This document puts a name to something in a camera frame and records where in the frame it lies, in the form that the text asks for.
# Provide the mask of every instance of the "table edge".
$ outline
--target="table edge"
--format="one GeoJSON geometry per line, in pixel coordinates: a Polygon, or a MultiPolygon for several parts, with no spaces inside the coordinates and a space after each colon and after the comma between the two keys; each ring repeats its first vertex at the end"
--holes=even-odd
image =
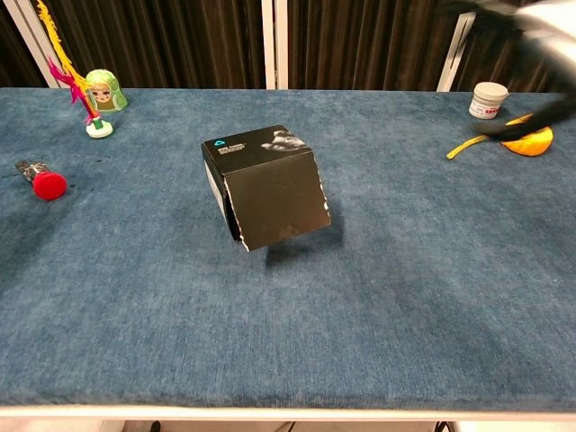
{"type": "Polygon", "coordinates": [[[0,407],[1,418],[188,421],[576,421],[576,412],[412,409],[187,408],[153,405],[39,405],[0,407]]]}

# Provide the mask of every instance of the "yellow feather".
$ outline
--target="yellow feather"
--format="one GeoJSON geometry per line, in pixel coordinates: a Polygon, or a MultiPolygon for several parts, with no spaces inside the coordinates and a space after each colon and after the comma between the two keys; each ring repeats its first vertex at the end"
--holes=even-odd
{"type": "Polygon", "coordinates": [[[50,39],[50,42],[52,42],[52,47],[54,47],[56,55],[60,59],[60,63],[62,64],[64,72],[70,74],[74,78],[74,80],[76,81],[77,85],[80,87],[82,92],[85,92],[88,88],[90,88],[90,83],[88,83],[88,81],[86,81],[85,78],[80,76],[80,74],[78,74],[76,70],[72,67],[72,62],[64,52],[62,45],[60,45],[60,37],[56,32],[56,24],[52,21],[52,17],[48,13],[48,7],[46,7],[46,5],[42,2],[42,0],[38,0],[38,9],[40,10],[38,16],[46,25],[46,31],[48,32],[48,37],[50,39]]]}

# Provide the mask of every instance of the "orange object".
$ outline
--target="orange object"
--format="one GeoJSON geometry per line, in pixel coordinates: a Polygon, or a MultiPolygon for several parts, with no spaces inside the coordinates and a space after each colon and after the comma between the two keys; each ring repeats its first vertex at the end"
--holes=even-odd
{"type": "MultiPolygon", "coordinates": [[[[512,121],[509,121],[507,124],[515,124],[520,123],[528,119],[532,114],[527,114],[512,121]]],[[[548,126],[545,128],[538,130],[534,133],[530,133],[521,139],[517,139],[516,141],[502,141],[504,147],[508,150],[513,151],[514,153],[518,153],[519,155],[523,156],[539,156],[547,151],[550,146],[552,145],[552,139],[554,135],[552,134],[552,129],[548,126]]],[[[472,139],[468,139],[464,144],[456,147],[450,153],[446,155],[448,159],[454,159],[458,153],[462,150],[467,149],[473,144],[477,144],[484,140],[487,140],[488,137],[486,135],[479,135],[472,139]]]]}
{"type": "MultiPolygon", "coordinates": [[[[532,114],[525,115],[519,119],[509,121],[507,124],[516,124],[523,122],[529,118],[532,114]]],[[[552,129],[548,126],[538,130],[534,133],[530,133],[521,139],[516,141],[502,141],[501,144],[508,150],[518,153],[523,156],[539,156],[547,151],[552,145],[552,139],[554,135],[552,134],[552,129]]]]}

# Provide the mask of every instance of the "cardboard box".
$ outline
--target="cardboard box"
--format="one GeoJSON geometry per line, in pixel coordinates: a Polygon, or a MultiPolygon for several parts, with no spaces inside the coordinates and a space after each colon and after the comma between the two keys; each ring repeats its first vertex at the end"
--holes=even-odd
{"type": "Polygon", "coordinates": [[[230,233],[247,250],[330,224],[312,149],[284,126],[205,141],[202,154],[230,233]]]}

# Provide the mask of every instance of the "red object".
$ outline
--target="red object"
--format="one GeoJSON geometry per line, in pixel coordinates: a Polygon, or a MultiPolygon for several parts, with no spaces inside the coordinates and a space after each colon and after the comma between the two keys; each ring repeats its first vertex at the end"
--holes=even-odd
{"type": "Polygon", "coordinates": [[[42,200],[52,201],[66,191],[66,178],[58,173],[39,173],[32,181],[32,189],[42,200]]]}

